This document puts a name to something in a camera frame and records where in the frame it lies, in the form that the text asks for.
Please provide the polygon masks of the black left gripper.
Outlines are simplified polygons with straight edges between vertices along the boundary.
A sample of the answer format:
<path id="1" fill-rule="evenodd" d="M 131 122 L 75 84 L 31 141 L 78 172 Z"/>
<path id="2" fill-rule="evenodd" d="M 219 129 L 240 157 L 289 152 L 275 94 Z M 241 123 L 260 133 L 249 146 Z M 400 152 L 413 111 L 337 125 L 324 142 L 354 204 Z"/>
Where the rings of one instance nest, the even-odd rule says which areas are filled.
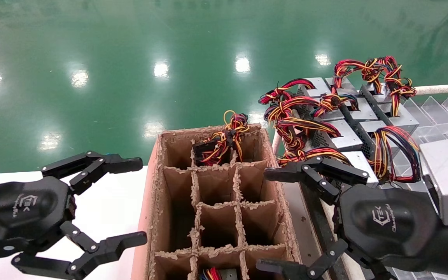
<path id="1" fill-rule="evenodd" d="M 126 249 L 143 246 L 147 243 L 144 231 L 96 243 L 70 222 L 72 193 L 81 195 L 107 173 L 135 172 L 143 166 L 140 157 L 87 151 L 46 165 L 41 170 L 45 178 L 38 181 L 0 183 L 0 258 L 43 252 L 66 236 L 84 252 L 73 262 L 21 253 L 11 264 L 24 274 L 83 280 L 98 266 L 118 261 Z M 69 186 L 60 180 L 75 173 Z"/>

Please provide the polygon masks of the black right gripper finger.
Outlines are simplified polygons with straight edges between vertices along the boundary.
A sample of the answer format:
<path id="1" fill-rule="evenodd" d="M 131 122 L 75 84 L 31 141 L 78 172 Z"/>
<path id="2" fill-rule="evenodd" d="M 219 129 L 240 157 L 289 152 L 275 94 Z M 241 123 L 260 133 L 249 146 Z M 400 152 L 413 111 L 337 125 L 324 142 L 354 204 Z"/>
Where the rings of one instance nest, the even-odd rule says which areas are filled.
<path id="1" fill-rule="evenodd" d="M 314 157 L 307 161 L 290 162 L 281 168 L 266 168 L 264 177 L 268 181 L 301 183 L 326 204 L 338 205 L 341 192 L 329 182 L 329 178 L 339 182 L 369 188 L 368 173 L 331 158 Z"/>
<path id="2" fill-rule="evenodd" d="M 283 275 L 288 280 L 317 280 L 330 268 L 332 268 L 338 258 L 350 248 L 351 243 L 344 239 L 338 239 L 327 251 L 322 254 L 311 266 L 305 266 L 296 262 L 281 261 L 277 259 L 258 259 L 256 269 L 270 273 Z M 379 246 L 385 252 L 381 253 L 380 259 L 397 252 L 394 244 Z M 387 271 L 380 260 L 367 265 L 373 272 L 374 278 L 371 280 L 394 280 L 393 275 Z"/>

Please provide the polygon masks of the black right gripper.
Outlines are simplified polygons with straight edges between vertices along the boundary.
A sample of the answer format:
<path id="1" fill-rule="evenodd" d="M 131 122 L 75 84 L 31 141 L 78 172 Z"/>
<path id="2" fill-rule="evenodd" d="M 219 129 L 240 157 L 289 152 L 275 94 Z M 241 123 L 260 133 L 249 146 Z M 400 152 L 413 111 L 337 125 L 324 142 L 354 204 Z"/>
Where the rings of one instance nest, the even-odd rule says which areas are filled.
<path id="1" fill-rule="evenodd" d="M 338 235 L 364 268 L 448 273 L 448 226 L 427 193 L 352 186 L 338 199 Z"/>

